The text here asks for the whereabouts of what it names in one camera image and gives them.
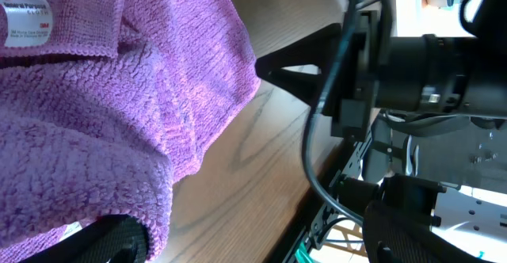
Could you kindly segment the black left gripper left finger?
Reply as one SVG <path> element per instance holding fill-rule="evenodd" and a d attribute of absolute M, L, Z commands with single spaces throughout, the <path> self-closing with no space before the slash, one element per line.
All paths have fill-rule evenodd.
<path fill-rule="evenodd" d="M 129 215 L 107 215 L 21 263 L 144 263 L 147 229 Z"/>

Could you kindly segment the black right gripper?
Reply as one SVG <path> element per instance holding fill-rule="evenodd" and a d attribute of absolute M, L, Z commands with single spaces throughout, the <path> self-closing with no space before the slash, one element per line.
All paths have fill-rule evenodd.
<path fill-rule="evenodd" d="M 342 25 L 333 23 L 257 59 L 259 78 L 311 105 L 320 74 L 282 69 L 325 65 L 316 112 L 331 118 L 330 134 L 365 140 L 379 87 L 379 68 L 387 63 L 394 21 L 391 0 L 348 0 Z"/>

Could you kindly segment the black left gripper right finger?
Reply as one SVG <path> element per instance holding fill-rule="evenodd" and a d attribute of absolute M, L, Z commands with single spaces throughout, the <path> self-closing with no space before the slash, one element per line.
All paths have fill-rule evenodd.
<path fill-rule="evenodd" d="M 371 262 L 490 262 L 491 204 L 438 199 L 405 209 L 372 200 L 363 239 Z"/>

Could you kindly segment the purple microfiber cloth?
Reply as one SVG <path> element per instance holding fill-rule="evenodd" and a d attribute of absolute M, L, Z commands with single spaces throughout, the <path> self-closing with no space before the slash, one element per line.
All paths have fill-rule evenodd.
<path fill-rule="evenodd" d="M 72 223 L 129 215 L 149 260 L 166 247 L 173 186 L 259 87 L 231 0 L 47 0 L 48 41 L 8 48 L 1 7 L 1 259 Z"/>

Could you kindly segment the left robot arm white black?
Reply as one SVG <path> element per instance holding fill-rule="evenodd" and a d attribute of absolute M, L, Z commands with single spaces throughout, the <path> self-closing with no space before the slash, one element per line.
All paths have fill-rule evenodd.
<path fill-rule="evenodd" d="M 342 177 L 340 204 L 363 218 L 362 242 L 371 262 L 505 261 L 506 208 L 433 181 L 394 175 L 372 184 Z M 126 215 L 108 216 L 30 262 L 144 262 L 146 228 Z"/>

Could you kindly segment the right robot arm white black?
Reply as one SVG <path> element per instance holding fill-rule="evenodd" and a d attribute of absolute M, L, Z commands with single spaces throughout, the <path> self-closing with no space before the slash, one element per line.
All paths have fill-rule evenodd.
<path fill-rule="evenodd" d="M 257 75 L 364 140 L 374 108 L 442 116 L 506 115 L 506 0 L 482 0 L 465 37 L 393 37 L 389 0 L 349 0 L 332 24 L 257 60 Z"/>

